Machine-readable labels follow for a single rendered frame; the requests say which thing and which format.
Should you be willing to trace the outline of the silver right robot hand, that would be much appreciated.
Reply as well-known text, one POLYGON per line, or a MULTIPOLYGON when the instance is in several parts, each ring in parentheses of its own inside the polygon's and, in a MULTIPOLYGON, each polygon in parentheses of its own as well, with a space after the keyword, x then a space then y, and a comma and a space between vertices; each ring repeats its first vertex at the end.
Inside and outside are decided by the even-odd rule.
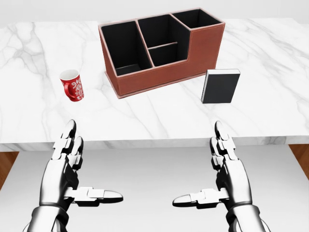
POLYGON ((236 156, 236 146, 220 121, 215 123, 215 137, 211 137, 211 163, 217 171, 216 186, 202 189, 173 200, 174 207, 215 208, 224 203, 229 210, 234 206, 252 204, 249 179, 242 161, 236 156))

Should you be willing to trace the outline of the black book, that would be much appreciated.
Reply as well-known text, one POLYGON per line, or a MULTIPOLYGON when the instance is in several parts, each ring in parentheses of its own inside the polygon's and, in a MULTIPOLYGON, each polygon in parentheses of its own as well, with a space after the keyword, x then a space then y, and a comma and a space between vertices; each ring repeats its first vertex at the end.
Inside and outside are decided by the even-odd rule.
POLYGON ((231 103, 239 77, 239 69, 207 70, 201 102, 231 103))

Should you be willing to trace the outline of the red-brown desk caddy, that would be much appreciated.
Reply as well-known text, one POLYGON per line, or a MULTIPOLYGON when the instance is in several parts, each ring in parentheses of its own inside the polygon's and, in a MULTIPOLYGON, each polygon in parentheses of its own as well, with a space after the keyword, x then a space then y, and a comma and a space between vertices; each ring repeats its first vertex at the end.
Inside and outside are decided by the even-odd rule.
POLYGON ((224 29, 201 8, 101 24, 107 78, 121 99, 201 76, 216 67, 224 29))

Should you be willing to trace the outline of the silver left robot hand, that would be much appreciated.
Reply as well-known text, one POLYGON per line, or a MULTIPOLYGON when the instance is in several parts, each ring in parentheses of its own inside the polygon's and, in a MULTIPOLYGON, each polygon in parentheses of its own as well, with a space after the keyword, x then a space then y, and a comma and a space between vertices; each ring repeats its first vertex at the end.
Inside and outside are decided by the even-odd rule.
POLYGON ((119 203, 122 194, 93 187, 80 187, 77 171, 83 163, 84 141, 75 137, 76 122, 71 119, 53 145, 41 182, 39 206, 56 206, 68 210, 70 204, 98 207, 101 203, 119 203))

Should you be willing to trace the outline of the red patterned mug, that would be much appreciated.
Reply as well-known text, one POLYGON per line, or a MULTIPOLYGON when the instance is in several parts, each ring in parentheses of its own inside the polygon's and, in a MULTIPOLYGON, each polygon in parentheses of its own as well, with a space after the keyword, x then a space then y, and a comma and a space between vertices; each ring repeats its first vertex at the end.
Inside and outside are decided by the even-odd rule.
POLYGON ((78 70, 65 70, 60 74, 60 80, 66 96, 74 102, 84 98, 83 86, 78 70))

